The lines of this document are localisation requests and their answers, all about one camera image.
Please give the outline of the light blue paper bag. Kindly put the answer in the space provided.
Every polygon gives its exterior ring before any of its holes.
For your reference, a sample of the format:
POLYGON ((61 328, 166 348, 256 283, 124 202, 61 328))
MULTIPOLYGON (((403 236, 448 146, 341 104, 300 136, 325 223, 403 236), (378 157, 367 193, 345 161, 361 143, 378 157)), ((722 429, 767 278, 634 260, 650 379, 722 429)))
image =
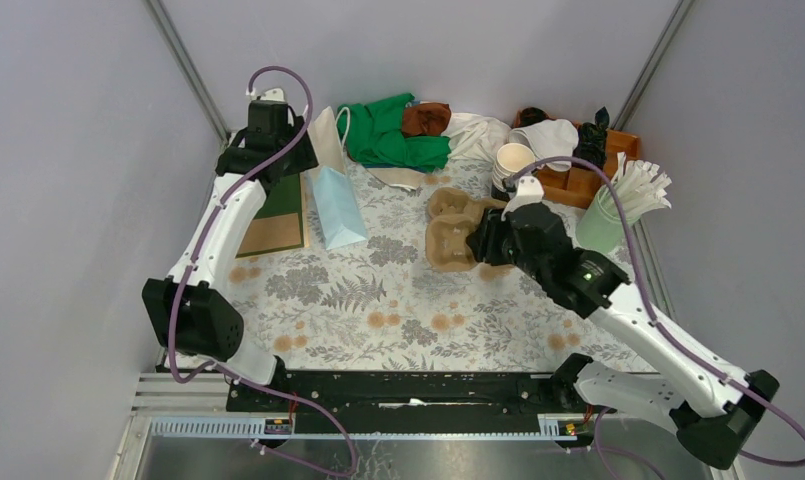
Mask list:
POLYGON ((367 240, 366 226, 346 173, 344 143, 348 108, 338 115, 326 107, 308 128, 318 166, 308 171, 323 243, 329 250, 367 240))

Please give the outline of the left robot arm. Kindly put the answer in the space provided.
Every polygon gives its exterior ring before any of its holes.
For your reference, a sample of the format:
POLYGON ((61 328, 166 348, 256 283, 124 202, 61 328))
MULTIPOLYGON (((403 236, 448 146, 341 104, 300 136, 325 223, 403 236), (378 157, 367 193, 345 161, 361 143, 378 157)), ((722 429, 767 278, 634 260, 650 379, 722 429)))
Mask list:
POLYGON ((249 98, 248 125, 217 160, 203 218, 169 273, 146 281, 142 299, 170 369, 179 370, 178 355, 198 363, 189 374, 176 374, 178 382, 213 369, 251 385, 250 398, 274 411, 287 401, 289 387, 275 375, 277 357, 246 339, 244 320, 228 298, 228 280, 272 188, 317 161, 306 119, 293 111, 282 88, 249 98))

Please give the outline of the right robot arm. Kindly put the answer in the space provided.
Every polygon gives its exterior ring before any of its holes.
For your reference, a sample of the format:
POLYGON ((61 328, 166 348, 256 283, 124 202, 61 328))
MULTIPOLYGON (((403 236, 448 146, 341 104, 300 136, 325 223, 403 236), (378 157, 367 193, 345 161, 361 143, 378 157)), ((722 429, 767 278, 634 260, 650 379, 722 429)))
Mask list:
POLYGON ((574 246, 536 180, 521 178, 506 205, 484 208, 466 243, 477 262, 519 269, 554 303, 619 338, 659 374, 650 380, 617 373, 573 354, 553 375, 557 407, 575 412, 590 403, 636 416, 716 469, 729 469, 742 454, 778 380, 722 359, 644 302, 638 284, 616 263, 574 246))

